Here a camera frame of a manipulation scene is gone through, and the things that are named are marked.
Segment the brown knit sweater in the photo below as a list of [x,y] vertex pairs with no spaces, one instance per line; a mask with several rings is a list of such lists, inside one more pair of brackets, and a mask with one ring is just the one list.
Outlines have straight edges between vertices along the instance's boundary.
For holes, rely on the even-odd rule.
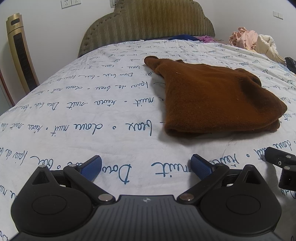
[[169,135],[275,132],[286,104],[242,68],[189,64],[148,56],[146,66],[164,78]]

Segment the cream clothes pile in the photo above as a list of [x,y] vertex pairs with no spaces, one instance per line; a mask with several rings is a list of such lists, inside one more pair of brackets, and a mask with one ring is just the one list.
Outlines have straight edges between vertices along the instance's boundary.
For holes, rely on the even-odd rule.
[[274,62],[286,66],[285,59],[278,53],[275,41],[270,35],[258,35],[255,51],[259,54],[264,54]]

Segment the pink clothes pile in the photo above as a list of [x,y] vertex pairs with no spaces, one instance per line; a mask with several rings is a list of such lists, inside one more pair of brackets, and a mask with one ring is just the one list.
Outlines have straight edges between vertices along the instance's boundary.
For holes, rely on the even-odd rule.
[[254,30],[247,30],[245,27],[239,27],[229,37],[229,43],[232,46],[247,50],[254,50],[258,39],[258,33]]

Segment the white bedsheet with blue script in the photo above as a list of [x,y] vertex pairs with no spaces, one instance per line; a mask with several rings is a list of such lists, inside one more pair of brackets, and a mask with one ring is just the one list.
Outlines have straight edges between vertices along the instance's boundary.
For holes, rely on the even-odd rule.
[[[184,139],[164,131],[165,82],[146,56],[243,68],[287,105],[275,133],[225,133]],[[11,205],[39,165],[51,170],[94,155],[96,184],[114,196],[179,195],[195,185],[189,159],[241,169],[253,164],[282,205],[276,233],[295,240],[295,192],[280,189],[281,169],[263,161],[274,147],[295,153],[295,75],[262,54],[219,43],[125,42],[94,50],[65,66],[1,115],[1,240],[17,229]]]

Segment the black garment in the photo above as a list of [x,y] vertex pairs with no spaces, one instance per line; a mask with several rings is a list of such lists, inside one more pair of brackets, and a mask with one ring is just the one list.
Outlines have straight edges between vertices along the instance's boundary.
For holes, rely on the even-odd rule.
[[285,57],[287,68],[296,74],[296,61],[291,57]]

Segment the gold tower fan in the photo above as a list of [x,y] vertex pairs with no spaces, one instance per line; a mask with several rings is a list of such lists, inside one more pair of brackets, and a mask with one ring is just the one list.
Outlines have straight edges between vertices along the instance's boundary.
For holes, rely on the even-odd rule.
[[26,94],[40,85],[29,53],[23,18],[20,13],[13,14],[6,21],[8,42],[14,65]]

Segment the purple garment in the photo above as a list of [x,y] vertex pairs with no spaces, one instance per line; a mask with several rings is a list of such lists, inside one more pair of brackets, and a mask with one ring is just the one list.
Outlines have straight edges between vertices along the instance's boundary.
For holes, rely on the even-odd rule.
[[207,35],[204,35],[204,36],[196,36],[196,38],[203,42],[203,43],[215,43],[215,39],[213,37],[210,37],[210,36],[207,36]]

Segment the dark blue garment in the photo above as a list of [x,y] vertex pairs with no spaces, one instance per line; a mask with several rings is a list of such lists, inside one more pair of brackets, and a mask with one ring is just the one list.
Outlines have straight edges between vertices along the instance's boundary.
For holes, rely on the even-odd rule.
[[183,35],[176,35],[176,36],[170,37],[169,40],[198,41],[199,39],[191,35],[183,34]]

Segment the olive green upholstered headboard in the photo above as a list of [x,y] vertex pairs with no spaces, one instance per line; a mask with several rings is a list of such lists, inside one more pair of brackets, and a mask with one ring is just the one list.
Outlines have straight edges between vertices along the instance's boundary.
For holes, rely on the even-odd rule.
[[196,1],[118,1],[113,13],[85,32],[78,56],[102,46],[176,35],[215,36],[212,22]]

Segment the white wall switch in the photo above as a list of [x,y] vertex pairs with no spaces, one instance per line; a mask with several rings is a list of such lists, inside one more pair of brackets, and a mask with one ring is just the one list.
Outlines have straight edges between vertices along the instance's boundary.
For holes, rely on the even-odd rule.
[[273,11],[273,16],[274,16],[275,18],[278,18],[278,19],[283,20],[283,14],[281,14],[281,13],[279,13],[279,12]]

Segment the white double wall socket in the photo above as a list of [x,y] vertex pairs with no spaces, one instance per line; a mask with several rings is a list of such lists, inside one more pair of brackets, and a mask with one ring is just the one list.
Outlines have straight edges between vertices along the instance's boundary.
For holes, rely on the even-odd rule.
[[60,0],[61,9],[81,4],[81,0]]

